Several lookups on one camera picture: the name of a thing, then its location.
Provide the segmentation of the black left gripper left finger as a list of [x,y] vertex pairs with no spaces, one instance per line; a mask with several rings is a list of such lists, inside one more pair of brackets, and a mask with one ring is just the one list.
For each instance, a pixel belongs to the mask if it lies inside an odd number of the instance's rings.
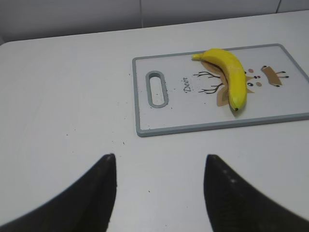
[[102,156],[82,177],[37,209],[0,227],[2,232],[105,232],[117,190],[116,157]]

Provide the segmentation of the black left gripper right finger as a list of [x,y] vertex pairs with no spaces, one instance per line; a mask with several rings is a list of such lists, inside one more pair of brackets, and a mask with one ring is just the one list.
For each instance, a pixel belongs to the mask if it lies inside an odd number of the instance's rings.
[[307,232],[308,220],[261,193],[218,155],[209,154],[204,198],[214,232]]

